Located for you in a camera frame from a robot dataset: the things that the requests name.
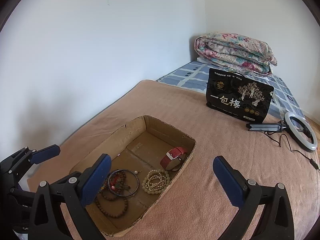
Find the blue bangle with red string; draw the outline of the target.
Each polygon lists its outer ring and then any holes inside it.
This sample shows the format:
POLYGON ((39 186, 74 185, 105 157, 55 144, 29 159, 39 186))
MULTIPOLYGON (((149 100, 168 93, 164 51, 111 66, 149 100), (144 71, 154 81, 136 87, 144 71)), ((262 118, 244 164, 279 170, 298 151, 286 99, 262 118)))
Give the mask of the blue bangle with red string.
POLYGON ((131 197, 139 189, 140 181, 134 171, 118 169, 107 177, 107 188, 118 197, 131 197))

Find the red strap wristwatch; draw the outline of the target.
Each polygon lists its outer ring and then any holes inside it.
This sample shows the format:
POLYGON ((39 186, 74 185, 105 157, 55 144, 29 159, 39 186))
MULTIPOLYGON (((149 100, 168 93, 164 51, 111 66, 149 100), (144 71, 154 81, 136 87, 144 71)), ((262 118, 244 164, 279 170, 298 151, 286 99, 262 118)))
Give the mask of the red strap wristwatch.
POLYGON ((165 171, 178 171, 187 158, 187 152, 187 149, 183 147, 175 147, 169 150, 160 161, 161 167, 165 171))

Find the pink bed blanket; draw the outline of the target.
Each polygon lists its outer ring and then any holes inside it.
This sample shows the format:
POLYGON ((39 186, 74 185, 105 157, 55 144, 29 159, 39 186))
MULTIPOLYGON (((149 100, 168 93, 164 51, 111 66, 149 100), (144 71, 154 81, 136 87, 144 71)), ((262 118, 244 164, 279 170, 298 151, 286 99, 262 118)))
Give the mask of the pink bed blanket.
POLYGON ((213 173, 222 155, 245 178, 260 185, 285 185, 295 239, 304 239, 319 217, 319 173, 300 155, 291 138, 281 144, 250 132, 238 119, 210 109, 204 94, 144 80, 82 126, 61 146, 60 155, 42 164, 28 180, 35 191, 68 174, 115 130, 150 115, 192 137, 189 164, 168 190, 124 236, 125 239, 217 239, 236 214, 213 173))

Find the open cardboard box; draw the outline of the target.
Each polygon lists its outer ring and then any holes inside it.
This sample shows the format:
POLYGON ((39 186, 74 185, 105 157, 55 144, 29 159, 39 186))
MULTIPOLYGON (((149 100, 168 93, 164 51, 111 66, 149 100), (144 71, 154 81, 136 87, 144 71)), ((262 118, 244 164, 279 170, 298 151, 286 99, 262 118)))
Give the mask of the open cardboard box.
POLYGON ((196 142, 189 135, 152 116, 129 121, 81 159, 71 171, 83 172, 103 154, 111 157, 109 174, 118 169, 142 171, 139 189, 131 197, 118 197, 107 188, 107 177, 92 204, 86 206, 98 229, 106 236, 125 235, 157 202, 192 155, 196 142), (178 171, 165 171, 160 161, 175 148, 187 149, 178 171))

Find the black folded tripod stand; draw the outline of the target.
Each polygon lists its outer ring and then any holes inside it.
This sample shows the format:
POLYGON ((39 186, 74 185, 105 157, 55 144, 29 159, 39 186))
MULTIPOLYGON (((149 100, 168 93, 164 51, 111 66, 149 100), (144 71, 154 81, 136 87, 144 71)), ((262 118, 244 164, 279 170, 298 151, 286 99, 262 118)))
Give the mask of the black folded tripod stand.
POLYGON ((263 123, 263 124, 246 124, 249 131, 263 131, 263 132, 282 132, 287 129, 287 124, 284 121, 277 123, 263 123))

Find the blue checked bed sheet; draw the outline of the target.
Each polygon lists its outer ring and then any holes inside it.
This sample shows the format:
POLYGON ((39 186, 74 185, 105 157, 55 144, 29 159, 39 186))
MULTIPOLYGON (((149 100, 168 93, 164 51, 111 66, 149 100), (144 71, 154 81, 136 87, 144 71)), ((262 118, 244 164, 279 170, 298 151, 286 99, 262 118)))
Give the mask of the blue checked bed sheet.
POLYGON ((273 74, 254 77, 193 61, 159 81, 203 93, 209 107, 250 122, 259 122, 268 114, 279 120, 289 113, 294 115, 292 121, 304 117, 283 80, 273 74))

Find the black plum snack bag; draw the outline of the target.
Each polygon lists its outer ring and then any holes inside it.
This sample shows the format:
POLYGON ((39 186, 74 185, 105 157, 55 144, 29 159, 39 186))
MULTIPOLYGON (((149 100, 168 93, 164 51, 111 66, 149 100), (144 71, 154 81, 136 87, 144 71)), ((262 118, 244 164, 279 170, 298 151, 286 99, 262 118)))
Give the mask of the black plum snack bag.
POLYGON ((209 108, 259 124, 267 116, 274 88, 240 74, 211 68, 206 89, 209 108))

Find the folded floral quilt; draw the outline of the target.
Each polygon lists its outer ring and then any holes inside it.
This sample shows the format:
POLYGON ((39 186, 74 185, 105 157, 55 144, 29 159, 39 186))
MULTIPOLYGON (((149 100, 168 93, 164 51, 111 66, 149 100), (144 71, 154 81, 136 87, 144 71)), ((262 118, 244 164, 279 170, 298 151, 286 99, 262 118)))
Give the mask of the folded floral quilt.
POLYGON ((270 76, 278 62, 264 41, 235 33, 207 33, 195 39, 199 58, 239 73, 270 76))

